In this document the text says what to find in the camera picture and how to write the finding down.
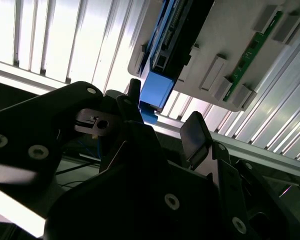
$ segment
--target green circuit board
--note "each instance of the green circuit board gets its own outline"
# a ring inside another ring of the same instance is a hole
[[[278,11],[275,16],[273,17],[270,25],[264,31],[264,33],[256,32],[251,39],[248,47],[245,49],[244,53],[242,54],[238,64],[236,65],[235,69],[233,70],[232,74],[228,78],[230,82],[232,82],[232,86],[230,87],[229,91],[225,95],[223,101],[227,101],[230,95],[233,93],[234,89],[240,82],[241,78],[249,68],[250,64],[266,42],[267,38],[269,37],[272,30],[275,28],[276,24],[279,22],[281,16],[283,15],[282,11]]]

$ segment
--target corrugated metal panel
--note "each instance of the corrugated metal panel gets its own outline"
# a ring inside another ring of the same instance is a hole
[[[0,71],[52,88],[86,81],[104,92],[124,92],[149,1],[0,0]],[[13,85],[2,76],[0,82]],[[300,36],[284,48],[256,91],[245,112],[173,91],[162,115],[184,122],[199,111],[210,131],[300,160]]]
[[[190,109],[178,116],[185,121],[197,110],[210,131],[300,160],[300,37],[285,47],[256,91],[257,97],[245,112],[231,112],[193,98]],[[177,108],[179,112],[179,106],[169,105],[172,109],[164,110],[174,112]]]

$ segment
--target blue component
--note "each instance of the blue component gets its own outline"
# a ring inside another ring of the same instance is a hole
[[[140,101],[162,109],[173,86],[174,81],[171,79],[149,71],[140,94]]]
[[[158,116],[155,115],[154,109],[141,108],[140,113],[144,122],[155,124],[158,121]]]
[[[146,61],[146,63],[144,66],[141,66],[141,69],[145,72],[148,71],[148,73],[140,94],[140,100],[159,109],[162,109],[165,106],[175,81],[154,72],[152,69],[152,62],[175,2],[176,0],[170,0],[164,3],[167,6],[164,6],[161,9],[162,13],[157,21],[157,24],[160,23],[160,26],[157,26],[154,29],[151,41],[147,46],[146,52],[150,51],[150,53],[149,55],[146,54],[146,56],[149,56],[149,59],[143,59],[143,62]]]

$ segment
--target cable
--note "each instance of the cable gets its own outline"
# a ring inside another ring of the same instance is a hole
[[[84,180],[82,180],[82,181],[71,181],[71,182],[68,182],[66,184],[60,185],[60,187],[69,187],[67,185],[74,184],[74,183],[82,183],[82,182],[84,182]]]
[[[97,158],[97,157],[90,151],[90,149],[87,148],[87,146],[84,145],[80,140],[78,140],[78,143],[80,143],[82,146],[84,146],[84,147],[85,147],[85,150],[87,150],[87,151],[92,155],[92,157]]]
[[[65,174],[67,172],[71,172],[71,171],[74,171],[74,170],[77,170],[77,169],[81,169],[81,168],[84,168],[84,167],[87,167],[87,166],[90,166],[90,165],[93,165],[93,164],[95,164],[95,162],[88,162],[88,163],[82,164],[80,166],[74,166],[74,167],[68,168],[66,170],[57,171],[55,173],[55,175]]]

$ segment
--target blue wire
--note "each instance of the blue wire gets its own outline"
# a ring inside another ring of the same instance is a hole
[[[97,158],[91,151],[89,148],[87,148],[86,145],[84,145],[81,141],[78,140],[78,143],[80,143],[82,146],[85,147],[85,150],[87,150],[94,158]]]

